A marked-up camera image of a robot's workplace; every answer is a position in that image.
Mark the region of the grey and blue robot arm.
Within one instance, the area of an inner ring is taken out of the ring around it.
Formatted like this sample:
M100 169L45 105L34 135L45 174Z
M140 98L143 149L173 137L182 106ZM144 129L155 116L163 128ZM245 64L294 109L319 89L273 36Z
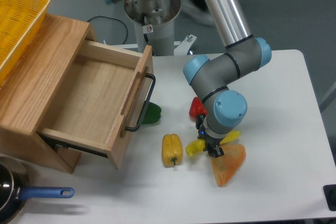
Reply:
M174 36L168 30L181 9L181 0L104 0L124 3L133 21L139 52L151 46L155 56L174 52ZM271 49L250 31L237 0L205 0L226 47L214 59L200 55L183 68L184 76L207 114L196 118L198 137L205 141L204 151L218 158L224 155L221 140L244 118L247 102L228 85L260 69L271 60Z

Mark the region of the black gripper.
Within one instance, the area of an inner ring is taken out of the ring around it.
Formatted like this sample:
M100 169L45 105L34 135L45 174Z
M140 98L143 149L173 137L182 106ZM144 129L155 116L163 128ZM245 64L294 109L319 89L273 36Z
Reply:
M198 139L205 140L205 151L210 157L216 158L224 155L223 149L220 147L220 141L226 134L217 134L213 132L207 124L207 116L199 115L196 118L196 129L198 130Z

